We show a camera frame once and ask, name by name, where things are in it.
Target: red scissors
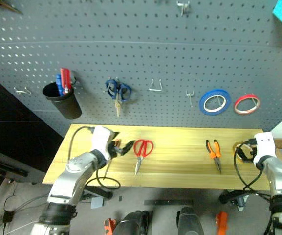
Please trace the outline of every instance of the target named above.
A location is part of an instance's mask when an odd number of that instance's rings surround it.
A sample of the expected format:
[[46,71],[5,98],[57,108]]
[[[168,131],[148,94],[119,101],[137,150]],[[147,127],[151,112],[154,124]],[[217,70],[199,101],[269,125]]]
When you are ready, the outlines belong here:
[[[152,146],[150,151],[147,151],[147,145],[148,144]],[[152,141],[138,140],[134,143],[133,149],[134,149],[134,153],[136,154],[136,157],[137,157],[137,162],[136,162],[136,166],[135,166],[135,175],[136,175],[138,173],[139,169],[140,169],[143,158],[145,158],[147,155],[149,155],[152,152],[152,150],[154,149],[154,144],[153,144]]]

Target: blue marker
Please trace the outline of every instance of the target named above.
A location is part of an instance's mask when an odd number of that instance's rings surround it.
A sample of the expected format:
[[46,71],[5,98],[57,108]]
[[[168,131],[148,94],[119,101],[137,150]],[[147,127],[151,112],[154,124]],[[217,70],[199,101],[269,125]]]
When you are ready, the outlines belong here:
[[56,75],[56,85],[57,85],[57,88],[58,88],[58,92],[59,92],[59,96],[63,96],[63,87],[62,87],[62,77],[60,74],[57,74]]

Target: blue tape roll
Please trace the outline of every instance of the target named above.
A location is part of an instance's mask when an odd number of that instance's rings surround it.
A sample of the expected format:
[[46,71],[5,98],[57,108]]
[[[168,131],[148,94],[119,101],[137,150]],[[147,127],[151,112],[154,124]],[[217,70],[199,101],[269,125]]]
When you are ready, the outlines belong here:
[[[204,105],[213,96],[221,96],[223,98],[224,102],[217,109],[207,110],[207,108],[205,108]],[[216,90],[212,90],[212,91],[207,92],[200,99],[199,108],[204,114],[217,115],[217,114],[221,114],[222,112],[224,112],[229,107],[230,103],[231,103],[231,98],[229,96],[229,93],[227,93],[225,90],[216,89]]]

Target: scissor handle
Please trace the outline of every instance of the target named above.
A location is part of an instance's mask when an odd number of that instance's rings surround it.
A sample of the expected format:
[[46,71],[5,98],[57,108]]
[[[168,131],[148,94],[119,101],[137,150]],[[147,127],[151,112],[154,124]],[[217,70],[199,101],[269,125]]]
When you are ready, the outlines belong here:
[[[128,97],[124,98],[123,94],[126,94],[127,92],[128,92]],[[130,99],[131,93],[132,93],[131,87],[129,87],[128,85],[126,85],[124,83],[120,84],[119,95],[120,95],[120,98],[121,98],[122,102],[128,101]]]
[[109,94],[109,96],[112,99],[116,99],[117,98],[117,92],[118,92],[118,83],[113,79],[109,79],[109,80],[106,81],[105,84],[106,84],[106,90],[107,90],[107,93]]
[[[137,150],[136,150],[136,147],[137,147],[137,144],[138,144],[139,142],[142,142],[142,143],[141,143],[140,148],[139,148],[138,151],[137,151]],[[152,148],[151,148],[151,150],[150,150],[149,152],[147,152],[147,143],[150,143],[150,144],[152,145]],[[136,141],[136,142],[134,143],[134,146],[133,146],[133,150],[134,150],[136,156],[137,156],[137,157],[142,156],[143,158],[146,157],[147,155],[149,155],[149,154],[152,152],[153,149],[154,149],[154,144],[153,144],[153,142],[152,142],[152,141],[147,141],[147,140],[138,140],[138,141]]]

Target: red tape roll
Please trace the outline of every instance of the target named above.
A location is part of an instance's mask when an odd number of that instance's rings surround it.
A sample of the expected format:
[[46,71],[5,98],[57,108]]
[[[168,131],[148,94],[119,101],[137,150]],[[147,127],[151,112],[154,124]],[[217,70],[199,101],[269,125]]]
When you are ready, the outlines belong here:
[[[238,109],[238,104],[241,103],[242,101],[246,100],[246,99],[252,99],[252,100],[256,100],[255,106],[249,110],[239,110]],[[255,94],[247,94],[244,96],[241,96],[240,98],[238,98],[235,102],[234,102],[234,111],[238,114],[242,114],[242,115],[246,115],[246,114],[251,114],[253,113],[255,110],[257,110],[260,107],[260,100],[258,98],[258,96],[256,96]]]

